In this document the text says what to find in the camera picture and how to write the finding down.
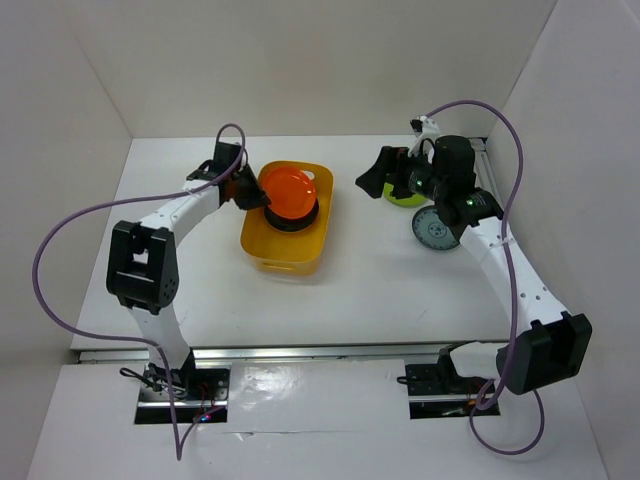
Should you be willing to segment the yellow plastic bin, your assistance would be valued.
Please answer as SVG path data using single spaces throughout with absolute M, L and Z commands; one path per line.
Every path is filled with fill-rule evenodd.
M 266 164 L 259 172 L 261 181 L 277 167 L 291 166 L 302 170 L 313 181 L 319 214 L 308 228 L 285 233 L 271 227 L 264 218 L 264 208 L 246 213 L 240 244 L 256 269 L 287 275 L 305 276 L 313 274 L 319 265 L 327 236 L 331 213 L 334 177 L 325 166 L 308 162 L 274 161 Z

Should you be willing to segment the blue patterned plate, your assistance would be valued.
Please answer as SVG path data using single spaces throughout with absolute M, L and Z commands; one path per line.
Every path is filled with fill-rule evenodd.
M 436 251 L 449 251 L 459 246 L 451 230 L 441 222 L 434 206 L 420 208 L 411 221 L 415 238 L 426 248 Z

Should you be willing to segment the aluminium rail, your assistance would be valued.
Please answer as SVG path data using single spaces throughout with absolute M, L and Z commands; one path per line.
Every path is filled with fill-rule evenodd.
M 471 198 L 475 203 L 484 205 L 489 204 L 492 197 L 492 203 L 502 213 L 500 218 L 503 218 L 504 202 L 490 164 L 486 141 L 483 138 L 468 138 L 468 142 L 474 152 L 475 186 L 472 189 Z
M 408 358 L 436 356 L 441 349 L 458 344 L 465 344 L 465 341 L 225 348 L 194 347 L 193 354 L 197 362 L 282 362 L 378 357 Z M 144 362 L 148 357 L 148 351 L 142 348 L 78 351 L 78 362 L 81 364 Z

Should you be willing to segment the aluminium rail right side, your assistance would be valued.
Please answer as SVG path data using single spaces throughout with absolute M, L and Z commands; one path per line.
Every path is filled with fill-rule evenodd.
M 483 138 L 468 138 L 468 142 L 474 152 L 475 186 L 472 189 L 471 198 L 475 203 L 484 205 L 489 204 L 492 197 L 492 203 L 502 213 L 500 218 L 503 218 L 504 202 L 490 164 L 486 141 Z

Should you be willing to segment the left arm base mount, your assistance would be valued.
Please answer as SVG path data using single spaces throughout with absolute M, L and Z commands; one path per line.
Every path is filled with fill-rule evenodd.
M 160 425 L 171 423 L 169 385 L 164 374 L 146 366 L 141 373 L 119 369 L 122 377 L 136 380 L 140 386 L 134 423 Z M 172 391 L 178 424 L 226 423 L 230 387 L 230 365 L 196 368 L 187 384 L 174 382 Z

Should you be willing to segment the aluminium rail front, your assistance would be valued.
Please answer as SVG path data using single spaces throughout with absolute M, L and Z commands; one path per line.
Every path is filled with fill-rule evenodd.
M 194 347 L 193 354 L 197 362 L 282 362 L 378 357 L 408 358 L 436 356 L 441 349 L 458 344 L 465 344 L 465 341 L 225 348 Z M 78 362 L 81 364 L 144 362 L 148 357 L 148 351 L 142 348 L 78 351 Z

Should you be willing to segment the orange plate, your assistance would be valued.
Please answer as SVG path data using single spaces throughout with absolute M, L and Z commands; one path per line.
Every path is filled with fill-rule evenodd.
M 269 209 L 286 220 L 308 215 L 317 200 L 313 181 L 302 170 L 283 166 L 271 170 L 261 181 L 270 200 Z

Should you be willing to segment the black plate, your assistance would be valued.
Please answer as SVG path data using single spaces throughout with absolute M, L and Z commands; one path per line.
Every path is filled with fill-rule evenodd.
M 264 208 L 264 218 L 268 224 L 278 231 L 296 233 L 311 226 L 319 214 L 319 202 L 316 201 L 311 210 L 302 217 L 287 219 L 277 215 L 269 207 Z

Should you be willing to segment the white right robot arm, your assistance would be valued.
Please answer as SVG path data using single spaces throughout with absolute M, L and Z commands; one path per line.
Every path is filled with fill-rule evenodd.
M 476 260 L 510 317 L 505 344 L 470 342 L 451 346 L 436 369 L 448 392 L 460 391 L 471 377 L 490 379 L 522 395 L 579 373 L 593 327 L 572 314 L 548 289 L 513 236 L 506 213 L 492 193 L 476 184 L 471 141 L 444 135 L 427 116 L 411 122 L 410 147 L 382 147 L 375 163 L 355 184 L 370 197 L 413 195 L 431 201 L 428 212 L 440 229 L 415 220 L 418 234 L 451 235 Z

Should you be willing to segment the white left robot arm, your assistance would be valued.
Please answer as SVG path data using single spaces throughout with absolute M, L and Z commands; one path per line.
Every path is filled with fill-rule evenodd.
M 269 204 L 242 146 L 218 141 L 213 157 L 187 176 L 179 197 L 137 222 L 120 221 L 112 230 L 107 290 L 132 315 L 142 338 L 152 343 L 152 380 L 176 399 L 193 394 L 198 377 L 173 306 L 180 285 L 177 249 L 230 201 L 244 211 Z

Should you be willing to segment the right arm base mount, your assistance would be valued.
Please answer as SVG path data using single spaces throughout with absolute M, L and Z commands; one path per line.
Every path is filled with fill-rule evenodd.
M 396 382 L 406 388 L 411 420 L 469 417 L 476 397 L 487 382 L 482 377 L 461 377 L 451 351 L 462 343 L 441 348 L 435 360 L 405 365 Z

